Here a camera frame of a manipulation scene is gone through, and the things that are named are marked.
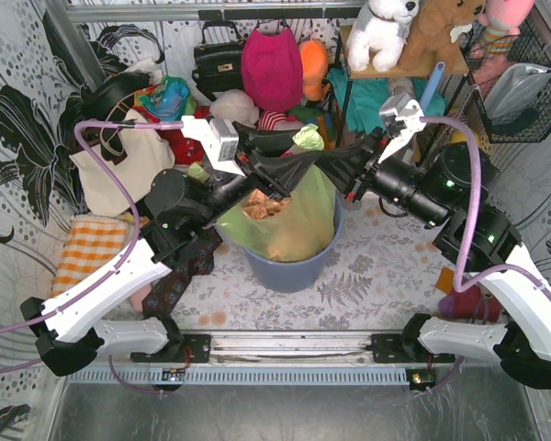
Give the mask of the green plastic trash bag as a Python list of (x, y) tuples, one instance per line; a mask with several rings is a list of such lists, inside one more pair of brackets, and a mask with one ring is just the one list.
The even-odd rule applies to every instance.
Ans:
[[(282, 156), (325, 150), (325, 142), (314, 124), (304, 125), (294, 137), (295, 145)], [(320, 253), (334, 235), (335, 187), (316, 166), (312, 166), (291, 192), (291, 202), (274, 217), (253, 220), (242, 210), (258, 189), (251, 179), (214, 221), (230, 241), (268, 260), (297, 262)]]

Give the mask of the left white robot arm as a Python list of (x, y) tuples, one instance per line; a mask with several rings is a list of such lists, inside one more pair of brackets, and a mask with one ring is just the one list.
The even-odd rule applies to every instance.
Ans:
[(176, 270), (180, 258), (194, 251), (195, 241), (255, 189), (269, 197), (290, 196), (321, 155), (261, 153), (242, 144), (242, 130), (223, 119), (128, 121), (118, 127), (180, 129), (202, 143), (214, 170), (231, 174), (231, 179), (210, 187), (178, 170), (163, 170), (145, 198), (152, 220), (134, 232), (124, 249), (57, 297), (30, 298), (21, 304), (41, 361), (58, 377), (86, 368), (100, 356), (136, 355), (152, 361), (176, 356), (183, 336), (171, 318), (110, 322), (105, 315), (140, 288)]

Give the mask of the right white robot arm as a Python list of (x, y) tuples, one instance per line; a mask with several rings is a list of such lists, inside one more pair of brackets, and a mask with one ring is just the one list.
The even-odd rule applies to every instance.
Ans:
[(403, 328), (401, 351), (412, 361), (453, 355), (498, 364), (511, 378), (551, 390), (551, 286), (518, 230), (486, 201), (496, 168), (474, 142), (450, 144), (420, 171), (389, 156), (380, 131), (323, 153), (319, 169), (349, 199), (371, 192), (437, 228), (434, 246), (455, 265), (453, 299), (486, 288), (508, 322), (459, 322), (418, 313)]

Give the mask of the magenta felt bag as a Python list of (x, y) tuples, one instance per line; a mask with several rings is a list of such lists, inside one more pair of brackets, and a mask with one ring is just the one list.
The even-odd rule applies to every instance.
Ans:
[(242, 51), (245, 93), (260, 109), (287, 112), (303, 96), (302, 62), (290, 28), (266, 35), (252, 31)]

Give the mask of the cream canvas tote bag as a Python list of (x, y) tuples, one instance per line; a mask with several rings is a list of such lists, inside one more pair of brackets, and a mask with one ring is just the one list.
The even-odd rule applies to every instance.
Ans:
[[(169, 143), (156, 130), (123, 129), (119, 137), (127, 157), (119, 164), (107, 163), (133, 201), (144, 198), (153, 179), (174, 166)], [(84, 149), (71, 156), (79, 169), (86, 206), (96, 216), (117, 217), (129, 209), (129, 203), (111, 178)]]

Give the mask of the blue trash bin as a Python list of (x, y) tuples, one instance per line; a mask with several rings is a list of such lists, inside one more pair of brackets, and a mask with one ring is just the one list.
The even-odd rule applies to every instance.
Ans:
[(332, 241), (318, 254), (309, 259), (282, 263), (263, 258), (243, 249), (249, 266), (257, 281), (265, 288), (280, 293), (296, 293), (310, 288), (322, 273), (334, 245), (338, 242), (344, 226), (342, 200), (335, 198)]

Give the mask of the pink pig plush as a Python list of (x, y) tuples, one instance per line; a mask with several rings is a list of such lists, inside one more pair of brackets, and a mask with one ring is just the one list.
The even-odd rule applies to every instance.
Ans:
[(303, 127), (304, 123), (299, 119), (274, 111), (264, 111), (257, 122), (258, 130), (267, 131), (300, 130)]

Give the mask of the teal cloth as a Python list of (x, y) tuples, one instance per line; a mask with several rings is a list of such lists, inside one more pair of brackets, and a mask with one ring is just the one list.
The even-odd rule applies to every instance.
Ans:
[[(339, 99), (339, 106), (343, 107), (348, 83), (345, 71), (331, 69), (327, 74), (327, 79)], [(382, 127), (378, 111), (388, 97), (389, 89), (386, 78), (354, 80), (345, 120), (349, 131), (369, 134), (376, 127)]]

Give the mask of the crumpled orange paper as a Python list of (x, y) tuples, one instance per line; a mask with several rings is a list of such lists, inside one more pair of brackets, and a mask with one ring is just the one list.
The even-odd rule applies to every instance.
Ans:
[(255, 189), (242, 210), (249, 218), (258, 221), (274, 217), (277, 213), (286, 209), (290, 202), (291, 198), (283, 198), (281, 200), (270, 199), (262, 191)]

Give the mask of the white fluffy plush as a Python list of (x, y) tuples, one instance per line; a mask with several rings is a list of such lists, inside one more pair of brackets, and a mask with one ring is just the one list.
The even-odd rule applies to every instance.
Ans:
[(239, 122), (254, 127), (259, 120), (259, 108), (242, 90), (232, 89), (223, 92), (210, 106), (214, 118)]

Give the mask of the red garment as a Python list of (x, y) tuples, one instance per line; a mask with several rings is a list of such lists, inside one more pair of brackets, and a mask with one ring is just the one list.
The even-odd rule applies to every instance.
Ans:
[[(184, 115), (164, 116), (163, 122), (177, 121), (184, 116), (192, 116), (195, 119), (205, 119), (210, 114), (209, 107), (197, 106), (192, 112)], [(174, 154), (174, 162), (180, 165), (190, 165), (201, 162), (204, 158), (204, 149), (200, 141), (184, 136), (181, 130), (159, 130), (160, 137), (166, 140)]]

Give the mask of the black leather handbag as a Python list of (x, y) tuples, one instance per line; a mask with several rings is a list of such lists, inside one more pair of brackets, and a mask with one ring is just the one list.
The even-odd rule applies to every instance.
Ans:
[[(235, 39), (224, 43), (207, 43), (206, 32), (210, 28), (231, 28)], [(196, 68), (192, 80), (197, 90), (211, 102), (217, 99), (216, 93), (230, 90), (243, 90), (242, 52), (246, 40), (241, 36), (234, 22), (213, 20), (202, 27), (202, 39), (194, 48)]]

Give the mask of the colourful silk scarf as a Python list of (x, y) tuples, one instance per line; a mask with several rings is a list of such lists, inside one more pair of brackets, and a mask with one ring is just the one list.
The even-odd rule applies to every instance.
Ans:
[(137, 91), (133, 107), (151, 122), (171, 122), (192, 116), (197, 103), (184, 79), (164, 76), (158, 85)]

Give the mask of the orange plush toy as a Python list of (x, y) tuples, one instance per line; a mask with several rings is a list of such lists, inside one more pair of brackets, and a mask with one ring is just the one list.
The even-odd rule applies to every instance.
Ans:
[(309, 101), (321, 101), (328, 86), (322, 81), (328, 71), (328, 53), (320, 40), (306, 40), (298, 45), (302, 63), (303, 94)]

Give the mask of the brown teddy bear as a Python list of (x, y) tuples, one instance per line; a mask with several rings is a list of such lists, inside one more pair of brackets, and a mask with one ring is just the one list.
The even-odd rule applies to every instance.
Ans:
[(410, 26), (410, 34), (399, 58), (399, 68), (410, 70), (419, 65), (424, 53), (433, 62), (443, 62), (444, 72), (452, 74), (459, 49), (459, 38), (485, 11), (483, 0), (424, 1)]

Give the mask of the white plush dog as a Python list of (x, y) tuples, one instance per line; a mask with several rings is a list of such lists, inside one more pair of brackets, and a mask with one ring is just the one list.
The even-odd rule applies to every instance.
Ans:
[(352, 72), (372, 66), (384, 73), (399, 61), (419, 1), (368, 0), (360, 9), (347, 40), (347, 64)]

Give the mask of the dark patterned necktie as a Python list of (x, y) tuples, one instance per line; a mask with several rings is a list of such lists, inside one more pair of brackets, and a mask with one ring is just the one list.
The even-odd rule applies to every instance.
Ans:
[(155, 283), (141, 302), (144, 318), (169, 315), (195, 276), (209, 275), (214, 269), (214, 252), (222, 244), (211, 227), (191, 244), (177, 252), (173, 271)]

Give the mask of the wooden shelf board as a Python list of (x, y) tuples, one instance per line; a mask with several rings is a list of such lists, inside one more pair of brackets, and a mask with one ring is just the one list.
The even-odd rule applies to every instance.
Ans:
[[(347, 40), (351, 32), (351, 26), (341, 26), (340, 30), (340, 44), (343, 46), (341, 58), (344, 62), (348, 61), (348, 45)], [(412, 69), (400, 69), (398, 66), (386, 72), (378, 72), (371, 64), (368, 64), (367, 68), (363, 71), (357, 72), (351, 69), (349, 66), (345, 67), (345, 71), (349, 78), (352, 79), (371, 79), (371, 78), (393, 78), (393, 77), (429, 77), (435, 68), (436, 62), (434, 54), (425, 52), (420, 59), (417, 66)], [(457, 54), (455, 64), (450, 71), (450, 74), (466, 75), (469, 69), (466, 61), (461, 53)]]

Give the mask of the silver foil pouch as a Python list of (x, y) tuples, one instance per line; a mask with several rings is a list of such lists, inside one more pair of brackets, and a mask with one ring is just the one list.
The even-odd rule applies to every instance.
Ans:
[(491, 88), (483, 105), (489, 119), (511, 115), (528, 107), (551, 79), (551, 68), (533, 63), (509, 67)]

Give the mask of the black hat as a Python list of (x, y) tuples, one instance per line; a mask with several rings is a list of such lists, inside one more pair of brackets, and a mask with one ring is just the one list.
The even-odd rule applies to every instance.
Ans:
[(146, 88), (151, 76), (144, 72), (119, 73), (93, 92), (83, 95), (82, 111), (87, 119), (104, 119), (110, 110), (126, 96)]

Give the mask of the pink plush toy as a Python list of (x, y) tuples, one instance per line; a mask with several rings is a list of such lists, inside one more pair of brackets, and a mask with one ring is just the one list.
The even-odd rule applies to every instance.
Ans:
[(478, 22), (484, 26), (482, 36), (498, 40), (520, 34), (520, 25), (527, 19), (534, 0), (487, 0)]

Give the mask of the orange checkered towel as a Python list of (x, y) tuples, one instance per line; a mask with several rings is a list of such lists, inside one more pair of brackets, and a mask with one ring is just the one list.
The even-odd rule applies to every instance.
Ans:
[(51, 286), (54, 298), (91, 276), (128, 243), (133, 228), (125, 221), (93, 215), (73, 219)]

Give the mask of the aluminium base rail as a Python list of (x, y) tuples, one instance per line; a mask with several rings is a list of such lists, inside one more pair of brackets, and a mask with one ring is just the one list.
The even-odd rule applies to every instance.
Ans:
[(365, 356), (376, 363), (451, 363), (459, 357), (500, 364), (534, 352), (514, 323), (449, 322), (425, 314), (403, 331), (182, 331), (170, 319), (100, 320), (84, 336), (47, 332), (37, 341), (43, 362), (68, 376), (97, 359), (135, 363), (260, 363)]

